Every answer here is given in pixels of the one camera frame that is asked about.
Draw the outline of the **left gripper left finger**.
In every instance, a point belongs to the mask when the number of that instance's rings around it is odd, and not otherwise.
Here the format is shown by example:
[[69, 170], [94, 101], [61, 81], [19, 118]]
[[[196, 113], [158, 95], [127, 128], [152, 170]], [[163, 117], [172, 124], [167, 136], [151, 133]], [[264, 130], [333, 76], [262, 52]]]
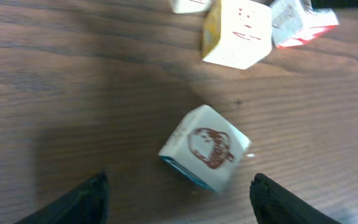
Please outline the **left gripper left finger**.
[[15, 224], [105, 224], [109, 184], [101, 171]]

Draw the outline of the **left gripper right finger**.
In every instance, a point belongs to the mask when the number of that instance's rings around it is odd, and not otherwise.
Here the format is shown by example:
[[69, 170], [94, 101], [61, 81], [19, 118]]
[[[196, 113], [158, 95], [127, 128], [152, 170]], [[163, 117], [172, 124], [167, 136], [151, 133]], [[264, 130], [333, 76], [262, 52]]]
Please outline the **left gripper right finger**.
[[250, 202], [258, 224], [340, 224], [263, 173], [251, 182]]

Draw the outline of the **apple block blue side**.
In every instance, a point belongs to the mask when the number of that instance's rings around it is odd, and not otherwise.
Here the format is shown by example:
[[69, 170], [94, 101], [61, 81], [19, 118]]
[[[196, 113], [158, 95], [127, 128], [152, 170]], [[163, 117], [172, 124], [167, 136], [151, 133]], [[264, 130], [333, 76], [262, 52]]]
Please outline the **apple block blue side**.
[[194, 183], [221, 192], [250, 139], [208, 105], [187, 113], [158, 156]]

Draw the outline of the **white block red side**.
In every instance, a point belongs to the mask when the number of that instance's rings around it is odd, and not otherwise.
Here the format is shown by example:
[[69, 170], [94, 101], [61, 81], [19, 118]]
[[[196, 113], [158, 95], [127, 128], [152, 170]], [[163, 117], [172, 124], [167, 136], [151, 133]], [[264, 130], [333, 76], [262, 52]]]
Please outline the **white block red side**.
[[339, 25], [332, 9], [313, 9], [311, 0], [275, 0], [270, 8], [278, 49], [305, 45]]

